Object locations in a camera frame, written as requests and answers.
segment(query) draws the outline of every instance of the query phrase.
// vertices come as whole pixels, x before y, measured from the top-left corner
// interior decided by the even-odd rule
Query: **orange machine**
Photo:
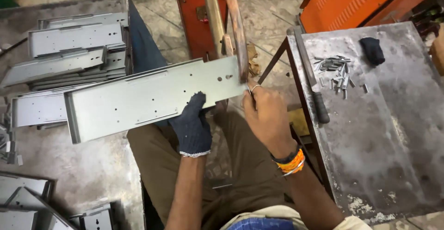
[[[395,23],[423,0],[304,0],[307,33]]]

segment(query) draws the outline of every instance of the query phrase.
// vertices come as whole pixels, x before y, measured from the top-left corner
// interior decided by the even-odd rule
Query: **metal workbench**
[[[131,0],[70,0],[0,10],[0,45],[14,44],[22,33],[37,26],[38,19],[97,12],[128,12],[132,59],[128,74],[166,66]],[[30,59],[24,42],[0,57],[0,73]],[[25,85],[12,86],[0,89],[0,95],[26,89]],[[144,229],[140,174],[125,134],[73,146],[67,126],[42,131],[20,127],[15,142],[24,165],[0,163],[0,170],[56,180],[50,204],[63,216],[117,201],[115,218],[120,229]]]
[[[366,36],[384,52],[376,68],[358,42]],[[287,39],[321,176],[338,207],[372,225],[444,210],[444,87],[413,24],[303,34],[312,63],[337,54],[353,60],[357,87],[348,87],[347,100],[321,89],[329,124],[318,123],[294,35]]]

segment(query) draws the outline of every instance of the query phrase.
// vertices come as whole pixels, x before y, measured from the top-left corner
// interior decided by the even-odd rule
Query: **brown trousers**
[[[240,213],[272,205],[292,206],[284,201],[285,180],[273,179],[282,173],[245,119],[229,112],[215,115],[214,120],[222,128],[230,151],[233,186],[220,194],[204,182],[202,229],[219,229]],[[166,225],[181,155],[153,124],[129,130],[127,138],[153,206]]]

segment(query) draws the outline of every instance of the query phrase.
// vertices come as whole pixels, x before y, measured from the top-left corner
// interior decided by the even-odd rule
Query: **work glove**
[[[183,156],[196,158],[210,153],[210,125],[205,119],[205,111],[202,110],[205,101],[206,95],[201,91],[197,92],[191,97],[182,114],[170,120],[179,139],[179,153]]]

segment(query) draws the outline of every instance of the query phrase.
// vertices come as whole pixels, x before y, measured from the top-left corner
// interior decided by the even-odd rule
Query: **tiled floor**
[[[21,6],[63,0],[17,0]],[[170,63],[189,59],[186,39],[176,0],[133,0],[141,17],[153,35],[159,49]],[[286,29],[294,24],[294,16],[302,0],[238,0],[248,42],[256,44],[262,70],[276,52]],[[264,86],[280,86],[291,89],[292,76],[288,58],[282,56]],[[230,158],[220,128],[212,124],[213,146],[206,176],[223,178],[230,176]],[[409,219],[392,221],[373,227],[376,230],[437,230],[444,228],[444,214],[433,213]]]

